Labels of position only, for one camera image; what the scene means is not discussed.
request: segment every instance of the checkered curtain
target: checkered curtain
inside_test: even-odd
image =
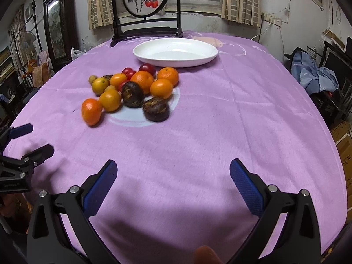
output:
[[[89,29],[112,24],[112,0],[88,0],[88,19]]]
[[[17,70],[20,70],[30,60],[23,46],[23,38],[26,34],[26,28],[24,25],[24,4],[22,4],[8,29],[8,35],[10,37],[10,52],[13,64]],[[12,37],[12,32],[15,33],[15,39]]]
[[[260,0],[222,0],[221,17],[260,27]]]

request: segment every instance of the blue cloth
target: blue cloth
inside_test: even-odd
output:
[[[318,68],[315,61],[305,52],[295,54],[291,71],[308,95],[324,90],[334,92],[339,88],[335,72],[328,68]]]
[[[0,100],[4,100],[6,103],[10,102],[10,100],[8,100],[8,98],[4,94],[0,94]]]

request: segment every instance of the oval plate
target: oval plate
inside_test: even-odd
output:
[[[212,61],[218,49],[190,38],[159,38],[137,45],[133,54],[140,61],[155,66],[189,68]]]

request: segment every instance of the white wall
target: white wall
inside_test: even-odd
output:
[[[346,15],[341,10],[338,11],[338,4],[335,0],[332,0],[333,3],[333,15],[334,15],[334,23],[331,25],[332,32],[346,45],[347,37],[352,38],[352,26],[348,22]]]
[[[9,46],[9,39],[8,35],[5,35],[1,40],[0,40],[0,52]]]
[[[296,47],[306,49],[307,46],[314,47],[322,52],[322,43],[318,43],[322,38],[322,32],[329,27],[329,6],[328,0],[323,0],[323,10],[311,0],[291,0],[288,24],[283,23],[281,27],[284,43],[284,52],[292,53]],[[261,0],[261,11],[263,13],[275,13],[288,7],[289,0]],[[75,0],[77,34],[79,44],[93,43],[95,45],[104,42],[112,37],[112,26],[101,27],[89,30],[87,0]],[[287,21],[286,11],[275,14]],[[212,33],[222,33],[227,35],[252,38],[259,33],[259,28],[244,26],[237,23],[226,22],[218,16],[203,14],[182,13],[182,27],[184,30],[203,31]],[[269,23],[263,23],[263,30]],[[352,27],[342,12],[341,24],[331,27],[332,31],[341,36],[346,42],[347,35],[352,36]],[[271,25],[268,31],[261,36],[260,43],[278,60],[283,61],[283,46],[280,30],[277,26]]]
[[[26,10],[28,5],[30,6],[32,1],[33,0],[26,0],[24,2],[24,10]],[[35,0],[35,2],[36,2],[36,16],[37,16],[36,20],[37,20],[37,26],[38,26],[38,34],[40,38],[40,43],[42,44],[43,51],[45,51],[48,49],[48,46],[46,44],[45,30],[44,30],[43,0]],[[30,31],[34,36],[37,37],[33,18],[26,24],[26,30]],[[36,45],[37,53],[40,53],[38,39],[36,40],[34,45]]]

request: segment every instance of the tangerine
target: tangerine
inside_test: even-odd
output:
[[[166,78],[175,86],[178,83],[178,71],[175,68],[162,68],[159,70],[157,78]]]
[[[93,81],[92,90],[96,95],[101,95],[104,92],[105,88],[107,88],[108,86],[109,82],[107,81],[107,79],[101,77]]]
[[[143,89],[144,95],[147,95],[150,93],[154,78],[149,72],[141,70],[132,76],[131,81],[137,83]]]
[[[153,84],[150,86],[150,94],[153,97],[161,97],[163,99],[168,99],[171,96],[173,89],[174,86],[172,85],[170,80],[166,78],[161,78],[154,81]]]
[[[123,73],[117,73],[113,75],[110,79],[110,85],[115,86],[116,88],[119,88],[120,84],[127,80],[127,76]]]
[[[101,110],[102,107],[98,100],[88,98],[82,103],[82,118],[89,126],[93,126],[99,122]]]
[[[104,107],[105,111],[115,111],[121,105],[121,96],[116,89],[110,89],[100,95],[99,102]]]
[[[111,89],[117,90],[115,86],[109,85],[107,88],[105,88],[104,91],[108,91],[108,90],[111,90]]]

